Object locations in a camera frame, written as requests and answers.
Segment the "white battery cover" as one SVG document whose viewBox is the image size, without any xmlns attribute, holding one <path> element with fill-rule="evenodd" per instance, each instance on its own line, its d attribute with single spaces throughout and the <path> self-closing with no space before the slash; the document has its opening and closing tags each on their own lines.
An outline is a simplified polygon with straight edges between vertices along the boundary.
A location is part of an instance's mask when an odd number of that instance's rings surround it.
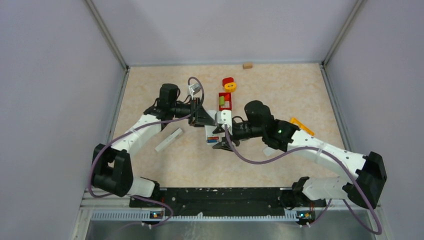
<svg viewBox="0 0 424 240">
<path fill-rule="evenodd" d="M 271 147 L 266 147 L 262 151 L 266 157 L 270 157 L 276 153 L 276 150 Z"/>
</svg>

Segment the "white remote control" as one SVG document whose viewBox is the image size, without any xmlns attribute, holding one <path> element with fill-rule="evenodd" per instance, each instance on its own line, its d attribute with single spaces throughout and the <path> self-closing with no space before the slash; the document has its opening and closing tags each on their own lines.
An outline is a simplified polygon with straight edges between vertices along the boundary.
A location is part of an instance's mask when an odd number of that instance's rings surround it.
<svg viewBox="0 0 424 240">
<path fill-rule="evenodd" d="M 215 113 L 218 112 L 218 111 L 216 111 L 216 110 L 207 110 L 207 112 L 210 114 L 211 117 L 213 117 L 215 119 Z M 205 141 L 206 141 L 206 144 L 209 145 L 209 146 L 213 146 L 213 145 L 221 142 L 223 140 L 223 138 L 224 138 L 224 133 L 223 132 L 221 132 L 221 133 L 213 133 L 213 131 L 216 128 L 217 128 L 217 126 L 215 126 L 215 125 L 212 125 L 212 126 L 211 125 L 206 125 L 204 127 L 204 130 L 205 130 Z M 207 143 L 207 137 L 219 137 L 219 140 L 216 143 Z"/>
</svg>

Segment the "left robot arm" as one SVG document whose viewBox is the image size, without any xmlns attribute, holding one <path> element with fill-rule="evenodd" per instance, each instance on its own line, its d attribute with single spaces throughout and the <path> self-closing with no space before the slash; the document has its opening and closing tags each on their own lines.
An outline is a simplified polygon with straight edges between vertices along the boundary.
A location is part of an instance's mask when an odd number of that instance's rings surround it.
<svg viewBox="0 0 424 240">
<path fill-rule="evenodd" d="M 131 158 L 169 123 L 188 120 L 189 125 L 198 128 L 215 124 L 203 108 L 201 98 L 191 98 L 184 103 L 178 100 L 180 92 L 177 85 L 164 83 L 154 104 L 126 133 L 110 143 L 100 143 L 95 147 L 88 180 L 90 192 L 95 187 L 106 191 L 109 196 L 137 195 L 149 207 L 160 202 L 161 194 L 155 190 L 153 180 L 134 177 Z"/>
</svg>

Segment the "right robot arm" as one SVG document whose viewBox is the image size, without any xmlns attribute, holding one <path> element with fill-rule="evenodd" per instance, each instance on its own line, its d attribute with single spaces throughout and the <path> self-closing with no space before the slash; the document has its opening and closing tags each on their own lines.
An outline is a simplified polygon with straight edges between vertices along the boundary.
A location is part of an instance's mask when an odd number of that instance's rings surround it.
<svg viewBox="0 0 424 240">
<path fill-rule="evenodd" d="M 350 200 L 365 209 L 375 209 L 387 181 L 383 157 L 371 151 L 364 155 L 324 142 L 299 126 L 276 119 L 259 100 L 244 107 L 245 121 L 234 122 L 230 110 L 214 114 L 216 128 L 224 133 L 223 147 L 235 150 L 241 140 L 261 138 L 268 147 L 285 157 L 298 154 L 337 174 L 336 177 L 302 177 L 292 185 L 293 200 L 299 206 L 321 199 Z"/>
</svg>

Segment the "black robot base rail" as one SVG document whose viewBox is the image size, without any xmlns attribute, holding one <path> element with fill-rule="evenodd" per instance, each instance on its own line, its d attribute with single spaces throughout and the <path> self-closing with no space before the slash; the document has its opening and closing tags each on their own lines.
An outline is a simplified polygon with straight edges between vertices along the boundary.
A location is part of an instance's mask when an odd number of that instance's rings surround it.
<svg viewBox="0 0 424 240">
<path fill-rule="evenodd" d="M 160 203 L 175 217 L 203 214 L 205 217 L 284 216 L 295 208 L 325 207 L 324 199 L 310 200 L 286 187 L 168 187 L 156 190 L 153 202 L 131 198 L 131 208 L 154 208 Z"/>
</svg>

